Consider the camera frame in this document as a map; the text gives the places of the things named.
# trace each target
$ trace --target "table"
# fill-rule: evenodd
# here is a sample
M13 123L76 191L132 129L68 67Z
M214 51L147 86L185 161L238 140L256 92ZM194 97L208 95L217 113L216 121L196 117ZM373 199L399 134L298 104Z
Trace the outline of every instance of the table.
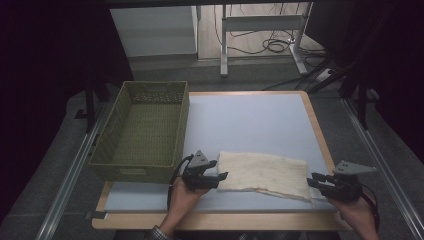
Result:
M334 163L325 143L311 102L302 91L274 92L192 92L190 96L235 96L235 95L273 95L298 94L305 106L313 132L317 139L325 165L329 171ZM106 182L96 211L104 212L108 194L113 183ZM158 212L109 212L105 219L93 219L96 229L151 229L159 225L166 213ZM192 212L178 227L180 230L300 230L300 231L338 231L350 227L333 211L302 212Z

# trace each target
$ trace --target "green basket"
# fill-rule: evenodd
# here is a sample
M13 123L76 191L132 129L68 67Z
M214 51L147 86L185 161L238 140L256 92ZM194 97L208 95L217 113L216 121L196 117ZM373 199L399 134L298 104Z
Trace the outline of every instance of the green basket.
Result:
M189 105L187 82L124 82L88 165L106 181L169 183Z

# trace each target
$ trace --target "cream towel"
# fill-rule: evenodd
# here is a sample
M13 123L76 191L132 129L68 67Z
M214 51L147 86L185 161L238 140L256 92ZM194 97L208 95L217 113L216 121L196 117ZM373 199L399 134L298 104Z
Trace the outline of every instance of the cream towel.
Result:
M306 161L261 153L221 152L218 172L228 172L221 190L254 190L277 197L311 200Z

